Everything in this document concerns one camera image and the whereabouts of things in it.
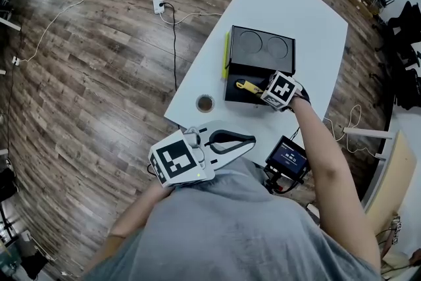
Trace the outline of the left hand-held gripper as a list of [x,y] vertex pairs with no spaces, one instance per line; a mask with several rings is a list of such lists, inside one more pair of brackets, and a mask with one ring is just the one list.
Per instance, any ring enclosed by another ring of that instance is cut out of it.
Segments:
[[[213,143],[209,141],[229,141]],[[162,187],[212,180],[215,171],[243,156],[256,138],[236,124],[214,120],[186,131],[177,130],[153,145],[149,162]]]

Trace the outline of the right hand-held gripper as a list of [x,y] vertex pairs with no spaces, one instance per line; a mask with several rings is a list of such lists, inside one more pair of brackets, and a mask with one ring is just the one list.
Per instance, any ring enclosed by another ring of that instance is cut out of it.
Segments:
[[310,103],[310,98],[305,88],[293,79],[280,71],[271,75],[261,99],[275,111],[292,110],[289,106],[294,98],[301,98]]

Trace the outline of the yellow utility knife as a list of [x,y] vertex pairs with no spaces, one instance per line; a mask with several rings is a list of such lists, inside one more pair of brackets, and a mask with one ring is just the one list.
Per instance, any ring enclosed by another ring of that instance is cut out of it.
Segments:
[[258,86],[244,79],[237,79],[235,82],[235,86],[238,89],[246,90],[256,96],[261,96],[264,92]]

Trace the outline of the black drawer box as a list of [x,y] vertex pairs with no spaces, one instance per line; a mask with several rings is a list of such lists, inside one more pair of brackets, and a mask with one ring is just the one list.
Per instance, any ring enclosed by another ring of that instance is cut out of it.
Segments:
[[244,79],[264,90],[276,71],[294,75],[295,39],[235,25],[228,32],[229,61],[224,100],[262,105],[264,102],[258,96],[236,88],[235,82]]

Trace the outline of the person's right forearm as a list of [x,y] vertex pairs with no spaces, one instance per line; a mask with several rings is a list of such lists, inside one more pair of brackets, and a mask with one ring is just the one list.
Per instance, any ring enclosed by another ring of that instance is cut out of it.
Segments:
[[362,208],[345,156],[308,101],[295,97],[290,107],[301,129],[312,170],[321,228],[379,272],[381,258],[375,233]]

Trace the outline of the person's left forearm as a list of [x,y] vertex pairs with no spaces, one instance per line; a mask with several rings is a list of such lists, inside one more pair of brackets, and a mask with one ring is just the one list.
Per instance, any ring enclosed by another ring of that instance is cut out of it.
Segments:
[[154,206],[173,191],[174,188],[164,188],[158,180],[154,180],[113,224],[104,244],[95,254],[93,264],[114,255],[126,238],[145,226]]

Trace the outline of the small black monitor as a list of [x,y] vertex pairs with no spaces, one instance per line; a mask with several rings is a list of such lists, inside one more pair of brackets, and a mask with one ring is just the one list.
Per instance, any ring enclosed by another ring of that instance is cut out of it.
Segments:
[[[265,188],[271,193],[285,194],[304,183],[304,177],[309,172],[309,162],[305,150],[293,140],[282,136],[266,159],[264,172],[267,179],[264,182]],[[285,176],[292,183],[288,189],[278,184],[278,180]]]

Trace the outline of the yellow ruler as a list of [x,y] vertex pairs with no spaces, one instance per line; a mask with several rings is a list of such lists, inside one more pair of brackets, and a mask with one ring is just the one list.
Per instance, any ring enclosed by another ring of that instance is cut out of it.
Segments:
[[228,49],[229,49],[229,40],[230,40],[230,33],[227,32],[224,38],[224,56],[223,56],[223,66],[222,66],[222,79],[226,79],[228,77],[227,71],[227,62],[229,61],[228,56]]

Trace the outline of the large white table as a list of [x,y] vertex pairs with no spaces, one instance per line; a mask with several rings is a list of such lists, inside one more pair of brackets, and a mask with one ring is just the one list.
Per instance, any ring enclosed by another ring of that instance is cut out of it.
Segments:
[[[295,39],[294,77],[309,94],[316,114],[323,118],[337,80],[348,24],[322,0],[232,0],[190,66],[166,110],[166,118],[184,128],[212,120],[236,124],[257,140],[246,157],[264,165],[282,136],[293,136],[296,143],[301,143],[302,137],[289,111],[280,113],[267,106],[224,100],[224,38],[233,25]],[[201,113],[196,107],[197,98],[203,94],[214,99],[209,113]]]

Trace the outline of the person's grey shirt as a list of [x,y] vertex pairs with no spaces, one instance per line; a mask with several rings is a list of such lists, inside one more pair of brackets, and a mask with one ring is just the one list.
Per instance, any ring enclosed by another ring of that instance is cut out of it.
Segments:
[[85,281],[382,281],[246,160],[175,189]]

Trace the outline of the black office chair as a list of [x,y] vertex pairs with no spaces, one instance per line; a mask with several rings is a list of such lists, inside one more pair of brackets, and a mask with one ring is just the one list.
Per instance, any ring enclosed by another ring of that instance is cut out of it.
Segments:
[[390,46],[411,45],[421,42],[421,10],[417,4],[407,1],[401,14],[387,22]]
[[369,74],[381,89],[373,108],[380,108],[385,115],[391,111],[391,104],[407,111],[421,108],[421,77],[416,69],[407,69],[394,43],[384,43],[380,51],[385,56],[385,61],[378,63],[382,75]]

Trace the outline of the light wooden desk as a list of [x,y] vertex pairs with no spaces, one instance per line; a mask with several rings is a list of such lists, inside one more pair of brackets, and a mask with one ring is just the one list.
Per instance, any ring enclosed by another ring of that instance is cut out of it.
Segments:
[[398,214],[416,168],[416,155],[402,130],[345,128],[344,132],[385,140],[383,152],[375,154],[378,167],[361,201],[373,231],[379,233]]

